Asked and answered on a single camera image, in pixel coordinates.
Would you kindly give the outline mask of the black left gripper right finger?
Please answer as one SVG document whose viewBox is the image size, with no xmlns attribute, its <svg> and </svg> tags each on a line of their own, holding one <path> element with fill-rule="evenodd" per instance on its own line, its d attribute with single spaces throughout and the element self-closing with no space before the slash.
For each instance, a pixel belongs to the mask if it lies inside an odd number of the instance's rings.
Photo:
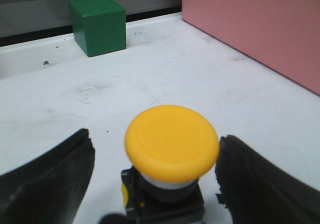
<svg viewBox="0 0 320 224">
<path fill-rule="evenodd" d="M 320 192 L 234 135 L 220 139 L 215 175 L 218 202 L 234 224 L 318 224 Z"/>
</svg>

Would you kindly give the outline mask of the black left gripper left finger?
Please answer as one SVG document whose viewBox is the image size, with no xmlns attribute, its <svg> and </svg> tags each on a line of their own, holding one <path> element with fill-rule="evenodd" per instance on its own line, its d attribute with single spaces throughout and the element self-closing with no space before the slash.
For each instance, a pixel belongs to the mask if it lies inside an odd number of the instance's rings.
<svg viewBox="0 0 320 224">
<path fill-rule="evenodd" d="M 80 129 L 38 158 L 0 176 L 2 224 L 71 224 L 89 186 L 95 149 Z"/>
</svg>

